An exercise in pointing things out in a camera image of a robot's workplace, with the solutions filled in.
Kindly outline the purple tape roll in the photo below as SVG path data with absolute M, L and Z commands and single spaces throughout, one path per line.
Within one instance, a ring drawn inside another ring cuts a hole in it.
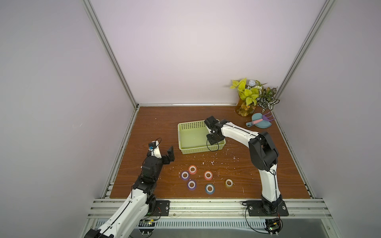
M 187 183 L 187 187 L 189 190 L 195 190 L 196 189 L 196 182 L 194 180 L 189 180 L 188 183 Z
M 190 179 L 190 174 L 188 171 L 183 171 L 180 175 L 181 179 L 184 181 L 188 181 Z

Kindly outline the green perforated storage basket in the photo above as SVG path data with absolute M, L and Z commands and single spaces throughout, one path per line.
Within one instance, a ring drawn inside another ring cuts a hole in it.
M 178 124 L 178 144 L 182 154 L 214 152 L 222 150 L 226 144 L 224 139 L 214 145 L 207 140 L 209 130 L 204 121 L 193 121 Z

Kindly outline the clear amber tape roll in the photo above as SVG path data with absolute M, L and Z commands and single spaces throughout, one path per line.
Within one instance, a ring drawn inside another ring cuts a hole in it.
M 231 179 L 227 179 L 225 181 L 225 185 L 226 185 L 226 187 L 232 187 L 234 184 L 233 184 L 233 181 Z

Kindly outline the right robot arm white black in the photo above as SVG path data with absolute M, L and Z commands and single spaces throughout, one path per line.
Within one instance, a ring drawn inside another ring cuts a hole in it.
M 209 134 L 207 144 L 214 145 L 231 138 L 248 147 L 252 164 L 258 169 L 262 183 L 262 208 L 265 214 L 274 214 L 282 202 L 277 181 L 279 152 L 267 132 L 254 132 L 239 127 L 227 120 L 208 117 L 204 121 Z

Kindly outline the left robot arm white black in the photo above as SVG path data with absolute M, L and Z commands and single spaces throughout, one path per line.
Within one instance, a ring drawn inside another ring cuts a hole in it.
M 159 145 L 149 144 L 147 157 L 142 163 L 141 173 L 132 186 L 130 195 L 121 207 L 98 229 L 90 229 L 86 238 L 127 238 L 146 216 L 154 213 L 156 197 L 154 191 L 164 165 L 175 160 L 174 148 L 166 155 L 160 153 Z

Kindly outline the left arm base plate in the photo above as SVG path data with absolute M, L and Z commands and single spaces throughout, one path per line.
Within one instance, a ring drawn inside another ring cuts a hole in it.
M 167 217 L 169 216 L 170 201 L 157 200 L 155 205 L 150 204 L 147 216 L 148 217 Z

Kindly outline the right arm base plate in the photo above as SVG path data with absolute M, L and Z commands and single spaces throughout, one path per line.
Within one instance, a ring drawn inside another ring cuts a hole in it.
M 283 200 L 276 202 L 264 202 L 261 200 L 248 200 L 242 202 L 248 209 L 249 216 L 270 217 L 270 216 L 289 216 L 288 209 Z

